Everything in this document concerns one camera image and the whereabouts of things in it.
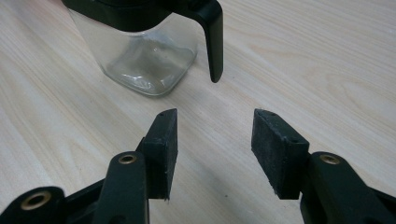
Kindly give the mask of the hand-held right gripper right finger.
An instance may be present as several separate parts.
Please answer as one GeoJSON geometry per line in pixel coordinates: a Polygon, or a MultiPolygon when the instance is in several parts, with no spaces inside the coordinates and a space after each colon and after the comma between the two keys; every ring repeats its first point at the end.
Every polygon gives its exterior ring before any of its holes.
{"type": "Polygon", "coordinates": [[[281,200],[298,200],[305,224],[393,224],[393,197],[368,187],[342,157],[309,153],[278,114],[255,109],[251,150],[281,200]]]}

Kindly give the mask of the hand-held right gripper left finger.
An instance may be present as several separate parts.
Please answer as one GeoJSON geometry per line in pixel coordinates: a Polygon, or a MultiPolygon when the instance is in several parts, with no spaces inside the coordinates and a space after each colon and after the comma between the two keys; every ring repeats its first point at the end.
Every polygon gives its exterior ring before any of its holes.
{"type": "Polygon", "coordinates": [[[149,224],[149,200],[168,200],[177,161],[177,110],[159,113],[134,151],[107,169],[93,224],[149,224]]]}

